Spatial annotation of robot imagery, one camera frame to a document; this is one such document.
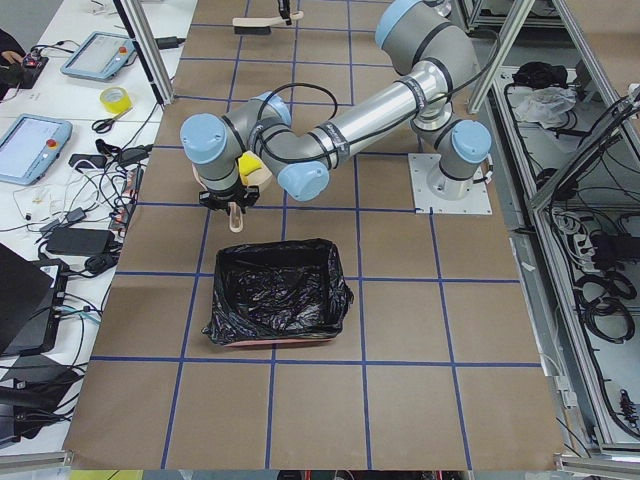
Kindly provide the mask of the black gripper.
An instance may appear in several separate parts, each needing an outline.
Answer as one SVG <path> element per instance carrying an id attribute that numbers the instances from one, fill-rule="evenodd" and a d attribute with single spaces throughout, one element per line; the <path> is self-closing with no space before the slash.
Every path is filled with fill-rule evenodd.
<path id="1" fill-rule="evenodd" d="M 231 203 L 235 203 L 242 214 L 247 207 L 253 207 L 260 197 L 257 186 L 245 186 L 242 183 L 235 184 L 223 191 L 206 190 L 199 193 L 199 204 L 209 210 L 223 210 L 231 213 Z"/>

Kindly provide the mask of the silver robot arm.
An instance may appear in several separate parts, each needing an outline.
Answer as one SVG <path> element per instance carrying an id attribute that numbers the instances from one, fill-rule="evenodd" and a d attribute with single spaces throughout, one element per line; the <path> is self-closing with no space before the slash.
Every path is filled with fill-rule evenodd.
<path id="1" fill-rule="evenodd" d="M 298 135 L 276 92 L 254 97 L 222 116 L 202 113 L 184 121 L 183 149 L 203 186 L 201 205 L 232 213 L 259 199 L 253 173 L 241 158 L 253 154 L 297 201 L 317 197 L 330 172 L 401 124 L 431 144 L 440 159 L 427 175 L 429 189 L 446 200 L 465 196 L 492 139 L 481 123 L 453 111 L 452 98 L 481 74 L 471 39 L 424 1 L 395 1 L 382 15 L 375 42 L 398 78 L 360 104 Z"/>

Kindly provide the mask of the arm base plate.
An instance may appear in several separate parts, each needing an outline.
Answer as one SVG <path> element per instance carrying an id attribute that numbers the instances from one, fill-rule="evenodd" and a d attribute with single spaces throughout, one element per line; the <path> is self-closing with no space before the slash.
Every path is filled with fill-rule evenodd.
<path id="1" fill-rule="evenodd" d="M 439 154 L 408 155 L 414 210 L 421 214 L 491 215 L 484 172 L 478 166 L 471 179 L 458 181 L 440 170 Z"/>

